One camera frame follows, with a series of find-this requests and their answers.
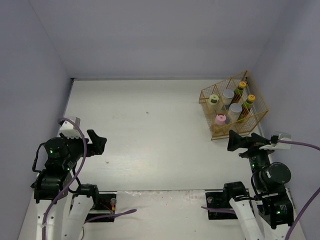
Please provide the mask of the pink lid spice shaker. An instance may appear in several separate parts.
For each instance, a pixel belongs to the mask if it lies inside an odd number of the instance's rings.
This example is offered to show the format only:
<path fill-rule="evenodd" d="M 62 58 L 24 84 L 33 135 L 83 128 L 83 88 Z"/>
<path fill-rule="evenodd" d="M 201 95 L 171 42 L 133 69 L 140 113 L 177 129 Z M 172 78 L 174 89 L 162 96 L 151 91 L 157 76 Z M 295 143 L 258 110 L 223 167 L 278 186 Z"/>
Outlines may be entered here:
<path fill-rule="evenodd" d="M 215 133 L 219 133 L 222 130 L 222 127 L 225 125 L 226 123 L 226 115 L 219 113 L 216 115 L 215 119 L 214 119 L 214 125 L 213 125 L 213 129 Z"/>

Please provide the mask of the silver lid jar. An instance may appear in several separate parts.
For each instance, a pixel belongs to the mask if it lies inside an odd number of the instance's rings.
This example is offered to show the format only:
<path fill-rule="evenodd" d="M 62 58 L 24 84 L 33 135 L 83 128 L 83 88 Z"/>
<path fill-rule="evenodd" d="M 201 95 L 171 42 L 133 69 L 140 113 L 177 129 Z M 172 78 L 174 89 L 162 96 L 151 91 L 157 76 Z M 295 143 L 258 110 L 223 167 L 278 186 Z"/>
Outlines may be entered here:
<path fill-rule="evenodd" d="M 223 104 L 224 104 L 224 106 L 225 106 L 226 109 L 229 108 L 229 106 L 230 106 L 230 104 L 231 104 L 234 96 L 235 96 L 235 93 L 234 93 L 234 91 L 231 90 L 231 89 L 224 89 L 224 90 L 222 91 L 221 99 L 222 99 Z"/>
<path fill-rule="evenodd" d="M 228 116 L 229 116 L 230 122 L 232 122 L 232 123 L 237 122 L 242 111 L 243 111 L 243 108 L 242 108 L 241 104 L 239 104 L 239 103 L 231 104 L 228 108 Z"/>

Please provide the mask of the yellow cap sauce bottle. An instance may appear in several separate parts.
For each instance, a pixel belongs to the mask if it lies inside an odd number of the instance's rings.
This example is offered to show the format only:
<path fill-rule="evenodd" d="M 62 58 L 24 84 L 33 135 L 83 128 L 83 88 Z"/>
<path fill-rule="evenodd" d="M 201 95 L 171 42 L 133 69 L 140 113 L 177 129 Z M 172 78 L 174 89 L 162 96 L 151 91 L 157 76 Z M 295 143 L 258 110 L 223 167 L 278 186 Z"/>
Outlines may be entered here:
<path fill-rule="evenodd" d="M 239 123 L 242 123 L 244 121 L 244 119 L 249 115 L 255 100 L 256 100 L 255 95 L 249 94 L 247 96 L 247 99 L 242 104 L 242 111 L 241 111 L 241 113 L 238 117 L 238 120 L 237 120 Z"/>
<path fill-rule="evenodd" d="M 231 101 L 231 104 L 238 103 L 241 100 L 243 92 L 244 92 L 246 86 L 247 86 L 247 83 L 245 81 L 240 81 L 239 82 L 239 84 L 237 85 L 236 89 L 234 90 L 234 96 L 233 96 L 233 99 Z"/>

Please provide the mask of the yellow lid spice shaker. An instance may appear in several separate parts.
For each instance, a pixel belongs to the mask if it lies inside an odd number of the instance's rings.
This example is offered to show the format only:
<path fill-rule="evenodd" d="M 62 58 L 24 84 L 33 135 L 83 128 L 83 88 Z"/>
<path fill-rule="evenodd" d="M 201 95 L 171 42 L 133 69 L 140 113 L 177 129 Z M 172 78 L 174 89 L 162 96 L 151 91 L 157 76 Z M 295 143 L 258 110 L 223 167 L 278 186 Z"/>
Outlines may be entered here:
<path fill-rule="evenodd" d="M 216 108 L 218 106 L 218 103 L 219 103 L 219 96 L 216 95 L 216 94 L 212 94 L 209 96 L 208 100 L 207 100 L 207 107 L 208 107 L 208 110 L 209 110 L 209 113 L 212 114 L 212 115 L 216 115 L 217 112 L 216 112 Z"/>

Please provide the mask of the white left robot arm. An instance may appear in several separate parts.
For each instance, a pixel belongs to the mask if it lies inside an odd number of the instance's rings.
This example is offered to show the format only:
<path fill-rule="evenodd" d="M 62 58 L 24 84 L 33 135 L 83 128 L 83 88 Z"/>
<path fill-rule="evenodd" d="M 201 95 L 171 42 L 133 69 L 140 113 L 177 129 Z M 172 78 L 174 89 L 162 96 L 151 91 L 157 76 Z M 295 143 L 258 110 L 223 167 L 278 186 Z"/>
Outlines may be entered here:
<path fill-rule="evenodd" d="M 37 210 L 36 239 L 77 240 L 90 210 L 100 204 L 98 186 L 80 184 L 73 196 L 73 205 L 67 218 L 64 209 L 77 161 L 81 157 L 102 155 L 107 138 L 94 130 L 88 138 L 67 138 L 63 134 L 43 143 L 48 159 L 45 168 L 32 184 Z"/>

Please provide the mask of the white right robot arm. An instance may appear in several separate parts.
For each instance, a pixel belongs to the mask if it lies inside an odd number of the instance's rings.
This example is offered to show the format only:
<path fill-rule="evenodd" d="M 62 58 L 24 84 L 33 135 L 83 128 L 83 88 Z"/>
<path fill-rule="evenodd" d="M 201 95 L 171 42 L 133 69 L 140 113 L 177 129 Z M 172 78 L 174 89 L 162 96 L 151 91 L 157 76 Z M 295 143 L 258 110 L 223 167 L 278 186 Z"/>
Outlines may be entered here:
<path fill-rule="evenodd" d="M 288 144 L 280 142 L 287 138 L 283 133 L 267 139 L 256 133 L 243 137 L 229 131 L 227 150 L 245 149 L 239 157 L 249 161 L 254 196 L 238 181 L 223 186 L 221 200 L 231 206 L 247 240 L 279 240 L 277 226 L 293 225 L 294 208 L 285 187 L 291 180 L 291 171 L 285 164 L 269 159 L 276 150 L 290 149 Z"/>

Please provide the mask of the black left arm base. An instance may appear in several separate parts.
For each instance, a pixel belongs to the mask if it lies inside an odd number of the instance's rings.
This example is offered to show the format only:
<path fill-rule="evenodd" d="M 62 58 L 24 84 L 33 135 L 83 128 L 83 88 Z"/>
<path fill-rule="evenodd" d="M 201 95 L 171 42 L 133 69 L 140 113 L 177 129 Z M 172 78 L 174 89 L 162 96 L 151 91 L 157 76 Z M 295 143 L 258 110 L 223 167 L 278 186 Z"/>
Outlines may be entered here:
<path fill-rule="evenodd" d="M 92 197 L 93 206 L 89 210 L 85 222 L 89 222 L 90 219 L 100 217 L 103 215 L 112 215 L 116 211 L 117 193 L 109 191 L 99 191 L 98 186 L 95 184 L 81 184 L 76 190 L 69 189 L 72 194 L 72 201 L 70 210 L 73 207 L 73 201 L 75 197 L 79 195 L 85 195 L 86 197 Z"/>

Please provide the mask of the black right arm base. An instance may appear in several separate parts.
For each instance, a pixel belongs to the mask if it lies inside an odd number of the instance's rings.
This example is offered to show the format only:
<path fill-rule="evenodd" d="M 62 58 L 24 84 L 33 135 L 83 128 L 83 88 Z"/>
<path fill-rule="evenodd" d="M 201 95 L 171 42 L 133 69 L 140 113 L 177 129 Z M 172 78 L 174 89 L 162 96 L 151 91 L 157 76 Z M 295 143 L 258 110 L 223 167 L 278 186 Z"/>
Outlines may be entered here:
<path fill-rule="evenodd" d="M 248 199 L 249 190 L 241 181 L 225 183 L 222 189 L 209 190 L 205 192 L 208 219 L 213 220 L 236 220 L 229 201 L 231 198 Z"/>

